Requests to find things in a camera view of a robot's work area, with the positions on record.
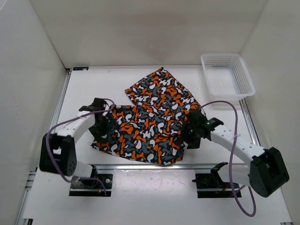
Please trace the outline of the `orange camouflage shorts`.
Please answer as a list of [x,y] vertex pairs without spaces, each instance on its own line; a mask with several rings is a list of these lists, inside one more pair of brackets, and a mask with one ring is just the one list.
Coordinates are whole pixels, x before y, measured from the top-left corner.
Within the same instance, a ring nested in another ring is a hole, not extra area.
[[95,138],[101,152],[146,163],[172,165],[183,159],[184,126],[188,114],[201,105],[163,67],[125,90],[132,105],[119,105],[106,114],[113,129]]

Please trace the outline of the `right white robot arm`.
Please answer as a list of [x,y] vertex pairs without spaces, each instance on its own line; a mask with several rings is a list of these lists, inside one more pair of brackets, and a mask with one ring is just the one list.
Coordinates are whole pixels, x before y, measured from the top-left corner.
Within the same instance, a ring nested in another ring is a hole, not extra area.
[[290,179],[280,151],[274,147],[266,149],[236,136],[217,118],[207,119],[200,110],[187,115],[184,141],[189,149],[200,146],[201,139],[219,144],[234,153],[245,165],[222,162],[214,166],[210,181],[215,187],[233,183],[251,187],[258,195],[268,197]]

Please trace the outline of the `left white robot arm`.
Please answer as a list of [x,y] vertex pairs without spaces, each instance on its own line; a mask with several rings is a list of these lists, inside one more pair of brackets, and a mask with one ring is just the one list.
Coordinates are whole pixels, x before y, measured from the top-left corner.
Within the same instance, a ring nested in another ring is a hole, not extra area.
[[75,145],[87,131],[95,140],[106,135],[111,128],[107,116],[115,107],[108,98],[95,98],[90,105],[82,106],[74,118],[50,128],[42,139],[39,169],[59,174],[68,183],[72,177],[89,188],[102,184],[95,166],[77,160]]

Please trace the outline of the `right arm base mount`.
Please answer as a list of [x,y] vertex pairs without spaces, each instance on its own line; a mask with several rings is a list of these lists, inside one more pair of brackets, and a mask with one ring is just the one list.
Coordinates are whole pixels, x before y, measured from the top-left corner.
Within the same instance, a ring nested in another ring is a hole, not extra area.
[[218,171],[228,165],[221,162],[208,172],[196,172],[192,180],[196,184],[197,198],[234,198],[229,182],[223,182]]

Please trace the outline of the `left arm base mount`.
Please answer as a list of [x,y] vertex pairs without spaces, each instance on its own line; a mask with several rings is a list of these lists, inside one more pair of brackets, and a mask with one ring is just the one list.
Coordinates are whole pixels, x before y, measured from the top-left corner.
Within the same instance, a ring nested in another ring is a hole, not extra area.
[[97,180],[72,178],[69,196],[111,197],[113,186],[113,171],[93,169],[92,177]]

